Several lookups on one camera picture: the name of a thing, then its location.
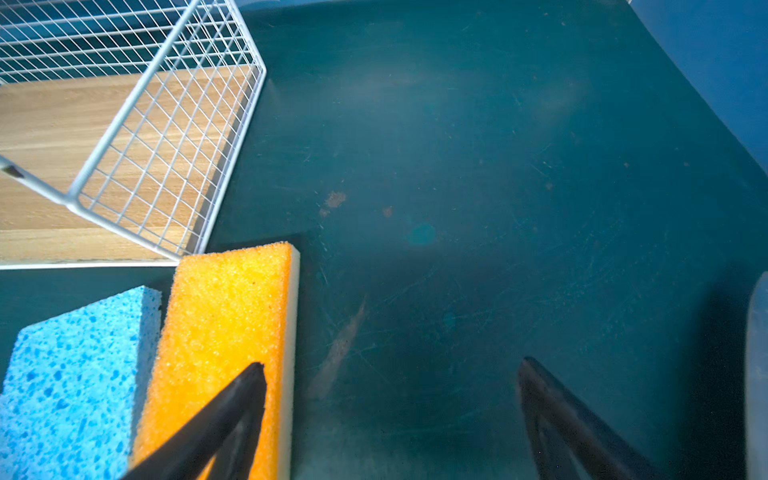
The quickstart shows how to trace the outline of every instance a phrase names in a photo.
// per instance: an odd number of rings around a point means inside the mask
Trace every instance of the brown stain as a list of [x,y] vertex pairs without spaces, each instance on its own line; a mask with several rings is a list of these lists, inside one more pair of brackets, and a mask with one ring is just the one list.
[[365,318],[367,299],[368,295],[366,294],[355,316],[339,331],[336,339],[333,340],[328,356],[323,360],[320,371],[312,379],[310,387],[306,391],[308,398],[324,399],[328,396],[333,383],[336,381],[336,377],[339,375],[341,362],[346,357],[346,354],[349,353],[352,341],[355,339],[355,335],[357,335],[357,329]]
[[331,192],[326,198],[326,207],[338,208],[346,202],[346,194],[344,192]]

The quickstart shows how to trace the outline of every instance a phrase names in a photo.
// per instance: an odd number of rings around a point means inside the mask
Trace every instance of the yellow sponge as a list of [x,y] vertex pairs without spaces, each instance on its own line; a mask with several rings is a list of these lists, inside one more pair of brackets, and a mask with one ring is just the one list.
[[298,290],[299,252],[289,243],[181,260],[132,465],[261,362],[266,405],[250,480],[289,478]]

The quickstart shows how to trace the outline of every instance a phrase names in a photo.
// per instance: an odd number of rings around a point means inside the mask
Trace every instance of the wooden surface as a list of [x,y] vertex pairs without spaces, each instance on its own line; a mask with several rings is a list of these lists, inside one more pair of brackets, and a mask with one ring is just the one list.
[[[0,154],[66,191],[138,78],[119,75],[2,86]],[[111,148],[98,167],[128,190],[114,182],[105,184],[107,177],[97,171],[83,193],[95,197],[102,191],[99,203],[118,212],[124,209],[120,225],[129,230],[138,232],[136,223],[144,223],[142,234],[147,238],[157,242],[157,235],[165,232],[165,239],[186,244],[190,239],[190,233],[184,235],[186,226],[193,228],[194,210],[207,206],[205,194],[217,172],[211,165],[220,161],[227,146],[249,80],[250,71],[245,69],[234,75],[227,69],[207,69],[197,71],[194,78],[189,71],[156,75],[128,116],[127,128],[112,143],[120,151],[128,146],[125,156],[133,163],[123,158],[115,166],[120,154]],[[131,130],[141,141],[129,145]],[[0,179],[0,191],[0,263],[164,259],[10,178]],[[131,191],[135,195],[126,207]],[[85,197],[81,202],[90,205]],[[159,211],[149,213],[150,204]],[[109,220],[118,217],[101,205],[93,210]],[[173,214],[175,221],[161,211]],[[170,243],[161,245],[170,249]]]

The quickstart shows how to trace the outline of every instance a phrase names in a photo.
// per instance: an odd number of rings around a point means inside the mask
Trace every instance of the bin floor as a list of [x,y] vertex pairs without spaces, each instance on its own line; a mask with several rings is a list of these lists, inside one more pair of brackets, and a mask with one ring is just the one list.
[[[169,176],[165,186],[184,203],[196,206],[198,211],[207,202],[205,190],[216,173],[215,168],[209,168],[211,159],[214,163],[219,161],[217,148],[226,143],[231,133],[231,121],[227,118],[230,111],[222,105],[239,104],[245,92],[235,88],[234,91],[240,91],[240,97],[234,98],[232,91],[222,88],[224,80],[215,73],[213,69],[198,71],[195,79],[192,79],[189,71],[176,72],[176,76],[167,83],[167,89],[158,95],[157,104],[149,110],[147,119],[161,130],[169,123],[168,115],[164,112],[175,113],[175,123],[166,133],[166,138],[174,145],[166,141],[160,142],[160,135],[148,124],[139,127],[141,116],[137,112],[132,112],[126,120],[127,126],[138,127],[139,136],[146,145],[155,147],[160,143],[157,149],[159,158],[170,162],[174,157],[173,147],[177,147],[180,155],[175,169],[181,174]],[[226,74],[228,71],[222,69],[221,73]],[[147,91],[154,93],[161,88],[161,82],[168,75],[160,73],[156,76]],[[193,85],[190,92],[197,88],[199,94],[200,85],[207,83],[206,75],[215,80],[211,82],[212,87],[205,92],[205,101],[199,105],[185,101],[180,109],[176,109],[177,99],[181,98],[184,85]],[[244,70],[237,71],[233,79],[242,83],[245,82],[246,76],[248,75]],[[3,85],[0,87],[0,154],[60,191],[66,191],[136,85],[138,78],[139,75],[115,75]],[[145,95],[140,98],[137,106],[146,111],[149,103],[148,96]],[[218,111],[218,114],[212,114],[214,110]],[[207,140],[202,141],[202,131],[206,128]],[[126,144],[130,136],[128,131],[121,130],[113,144]],[[198,145],[200,152],[196,155]],[[132,157],[135,163],[144,165],[149,160],[151,151],[141,146],[141,151],[137,148],[129,149],[127,155]],[[108,151],[99,168],[111,171],[117,157],[117,152]],[[193,160],[188,163],[181,160],[186,158]],[[195,168],[188,167],[189,164],[194,164]],[[147,168],[147,173],[160,182],[167,171],[167,166],[158,160],[158,157],[149,163]],[[114,170],[113,178],[134,188],[139,184],[141,174],[139,168],[123,161]],[[100,174],[95,174],[84,188],[84,192],[98,192],[103,179]],[[182,189],[184,180],[194,188]],[[157,253],[73,214],[66,207],[53,204],[11,179],[2,178],[0,181],[3,199],[0,204],[2,264],[166,260]],[[182,223],[190,224],[189,230],[194,230],[196,223],[192,210],[177,202],[177,197],[165,190],[162,190],[162,194],[157,194],[157,186],[157,182],[144,178],[136,188],[136,195],[150,202],[157,195],[156,208],[164,212],[173,211],[177,204],[182,205],[176,207],[174,218],[184,217]],[[101,202],[121,211],[130,195],[127,190],[111,184],[104,190]],[[125,216],[139,224],[146,216],[149,231],[163,233],[168,223],[167,217],[147,214],[145,205],[145,208],[141,209],[143,205],[138,202],[131,203],[125,211]],[[100,206],[96,206],[94,211],[109,220],[118,218]],[[129,230],[137,230],[135,225],[127,220],[121,225]],[[189,230],[173,223],[167,228],[166,238],[186,243],[190,237]]]
[[768,178],[624,0],[243,15],[270,73],[209,248],[301,251],[295,478],[535,478],[526,355],[663,470],[743,476]]

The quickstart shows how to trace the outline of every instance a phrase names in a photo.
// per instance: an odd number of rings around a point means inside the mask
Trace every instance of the white wire basket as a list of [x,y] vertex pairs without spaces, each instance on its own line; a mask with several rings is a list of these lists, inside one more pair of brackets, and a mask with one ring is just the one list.
[[233,0],[0,5],[3,84],[107,76],[135,86],[67,192],[8,155],[0,156],[0,168],[155,253],[174,260],[202,253],[266,76],[237,6]]

